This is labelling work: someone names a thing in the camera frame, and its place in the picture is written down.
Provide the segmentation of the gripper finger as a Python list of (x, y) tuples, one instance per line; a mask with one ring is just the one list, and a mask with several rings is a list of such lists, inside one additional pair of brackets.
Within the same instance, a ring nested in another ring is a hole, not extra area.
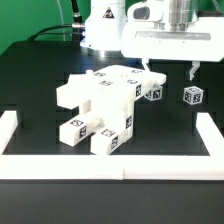
[(190, 81), (192, 81), (194, 79), (194, 75), (199, 68), (200, 68), (200, 61), (192, 61), (192, 67), (189, 70), (189, 80)]
[(147, 58), (142, 58), (141, 59), (141, 62), (142, 62), (142, 66), (144, 68), (145, 71), (150, 71), (150, 67), (149, 67), (149, 59)]

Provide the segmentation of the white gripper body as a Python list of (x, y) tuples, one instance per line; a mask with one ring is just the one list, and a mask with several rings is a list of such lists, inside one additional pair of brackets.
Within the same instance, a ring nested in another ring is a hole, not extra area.
[(121, 52), (129, 58), (210, 61), (224, 58), (224, 15), (199, 14), (198, 0), (143, 0), (127, 12)]

